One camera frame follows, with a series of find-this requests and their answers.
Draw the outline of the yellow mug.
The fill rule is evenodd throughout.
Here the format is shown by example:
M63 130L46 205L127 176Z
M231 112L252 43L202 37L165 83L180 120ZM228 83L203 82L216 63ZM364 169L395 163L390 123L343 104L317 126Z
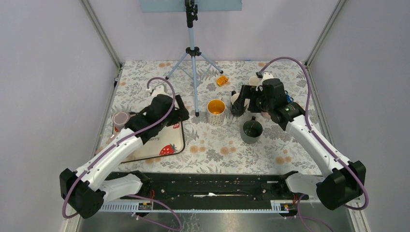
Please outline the yellow mug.
M263 82L263 79L257 76L252 76L248 79L249 86L257 87L257 86L260 86L262 82Z

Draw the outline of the floral mug orange inside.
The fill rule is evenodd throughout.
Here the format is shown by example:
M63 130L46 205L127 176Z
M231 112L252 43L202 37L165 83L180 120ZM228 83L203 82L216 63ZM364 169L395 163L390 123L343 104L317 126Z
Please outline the floral mug orange inside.
M211 100L207 104L207 121L212 126L221 126L225 119L225 103L222 100Z

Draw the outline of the grey mug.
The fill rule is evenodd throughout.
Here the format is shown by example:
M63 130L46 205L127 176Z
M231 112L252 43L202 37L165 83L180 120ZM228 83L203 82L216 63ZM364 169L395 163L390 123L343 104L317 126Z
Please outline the grey mug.
M254 144L259 140L259 137L263 133L262 124L256 120L253 116L250 120L243 123L240 126L240 136L244 143Z

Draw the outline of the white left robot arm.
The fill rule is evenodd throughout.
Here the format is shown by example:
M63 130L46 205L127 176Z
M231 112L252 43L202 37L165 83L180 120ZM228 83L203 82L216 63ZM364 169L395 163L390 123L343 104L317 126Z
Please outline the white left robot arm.
M113 141L90 161L59 175L61 197L64 200L62 215L67 206L76 215L86 219L96 214L104 203L134 194L143 199L150 186L136 174L107 180L108 175L131 153L140 149L166 127L189 119L189 113L180 95L170 97L159 94L125 123Z

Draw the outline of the black mug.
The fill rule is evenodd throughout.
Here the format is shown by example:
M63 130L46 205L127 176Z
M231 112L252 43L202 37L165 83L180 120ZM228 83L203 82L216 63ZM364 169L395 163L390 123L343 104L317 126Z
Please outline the black mug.
M241 101L239 101L239 93L237 93L235 90L231 92L231 99L230 99L230 106L231 106L231 113L233 116L239 117L242 116L244 113L244 105L241 104Z

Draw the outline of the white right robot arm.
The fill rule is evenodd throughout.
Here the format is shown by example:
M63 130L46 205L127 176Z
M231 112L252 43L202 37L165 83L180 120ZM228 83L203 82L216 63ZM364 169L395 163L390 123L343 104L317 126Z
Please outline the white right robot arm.
M268 113L274 123L302 146L321 171L321 176L297 171L285 174L277 186L281 198L289 199L301 193L317 197L327 209L335 210L362 195L367 196L363 163L350 161L318 133L305 110L289 101L279 79L264 80L259 86L242 85L240 92L232 91L232 115L242 116L245 111Z

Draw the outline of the pink mug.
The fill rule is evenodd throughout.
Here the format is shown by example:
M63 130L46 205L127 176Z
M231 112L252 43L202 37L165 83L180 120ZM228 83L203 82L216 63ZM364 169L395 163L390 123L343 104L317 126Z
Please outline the pink mug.
M264 118L271 120L271 115L270 115L268 112L261 112L261 115L262 115Z

